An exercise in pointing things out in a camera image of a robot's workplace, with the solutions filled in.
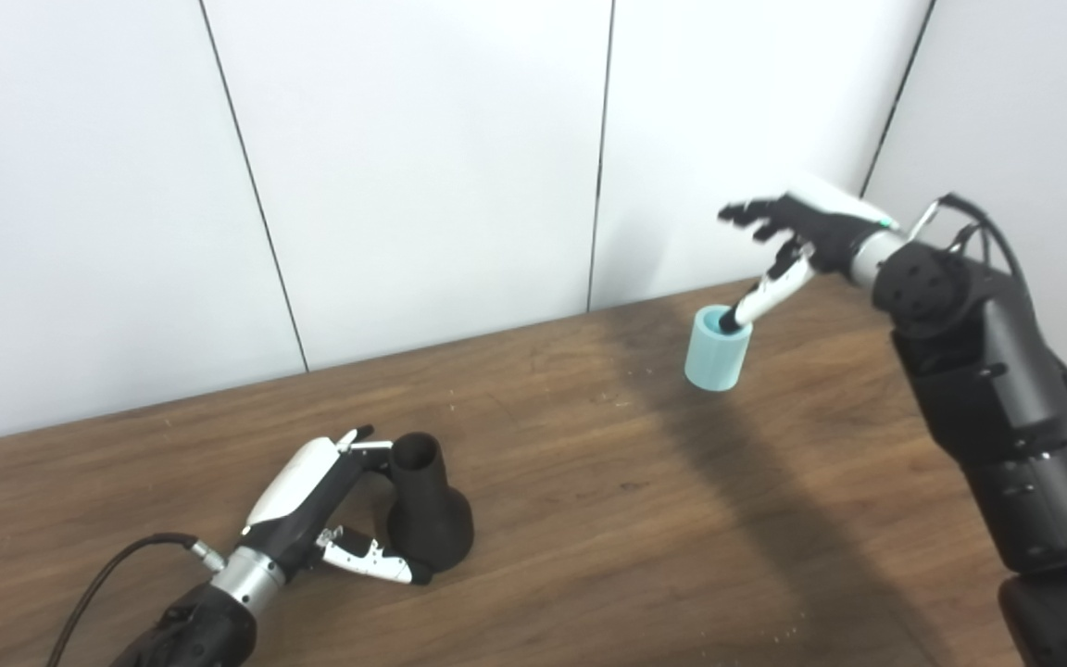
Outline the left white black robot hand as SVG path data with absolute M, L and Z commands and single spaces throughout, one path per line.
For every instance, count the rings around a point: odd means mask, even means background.
M 365 473 L 391 476 L 394 442 L 375 442 L 372 432 L 371 426 L 361 426 L 302 445 L 249 512 L 237 546 L 267 558 L 285 579 L 322 562 L 365 577 L 429 584 L 433 574 L 427 566 L 356 529 L 329 527 Z

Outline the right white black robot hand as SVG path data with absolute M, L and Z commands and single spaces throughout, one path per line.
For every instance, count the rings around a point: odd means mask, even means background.
M 872 290 L 882 263 L 908 243 L 899 225 L 880 208 L 825 184 L 729 203 L 717 220 L 752 229 L 759 244 L 789 236 L 765 274 L 720 316 L 717 325 L 724 334 L 752 325 L 819 274 L 838 273 Z

